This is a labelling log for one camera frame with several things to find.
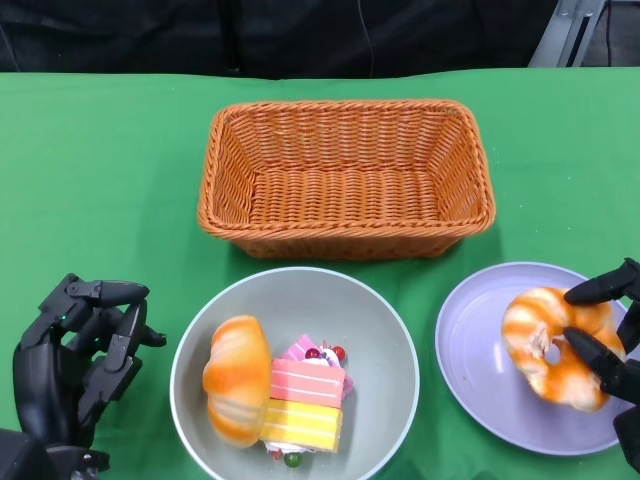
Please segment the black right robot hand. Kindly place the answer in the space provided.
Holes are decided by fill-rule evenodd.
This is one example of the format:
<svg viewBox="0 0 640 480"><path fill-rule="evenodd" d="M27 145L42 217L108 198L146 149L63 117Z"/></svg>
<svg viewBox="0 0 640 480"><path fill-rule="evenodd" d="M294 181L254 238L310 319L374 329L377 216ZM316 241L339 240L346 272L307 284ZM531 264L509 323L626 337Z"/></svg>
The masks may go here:
<svg viewBox="0 0 640 480"><path fill-rule="evenodd" d="M625 353L639 346L639 263L631 258L615 270L589 279L564 294L574 306L593 306L627 297L631 305L617 329ZM639 469L639 362L620 360L611 347L579 327L567 327L565 338L600 379L603 392L627 401L632 408L617 415L613 426L627 463Z"/></svg>

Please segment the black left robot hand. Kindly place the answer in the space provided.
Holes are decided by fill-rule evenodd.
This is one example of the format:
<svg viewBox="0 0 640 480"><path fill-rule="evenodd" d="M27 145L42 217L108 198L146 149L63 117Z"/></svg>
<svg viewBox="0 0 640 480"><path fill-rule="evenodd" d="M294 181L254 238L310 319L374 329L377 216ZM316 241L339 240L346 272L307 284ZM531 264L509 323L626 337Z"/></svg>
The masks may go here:
<svg viewBox="0 0 640 480"><path fill-rule="evenodd" d="M142 367L139 347L163 347L146 324L146 286L69 274L39 306L13 354L22 430L45 446L92 445L106 407Z"/></svg>

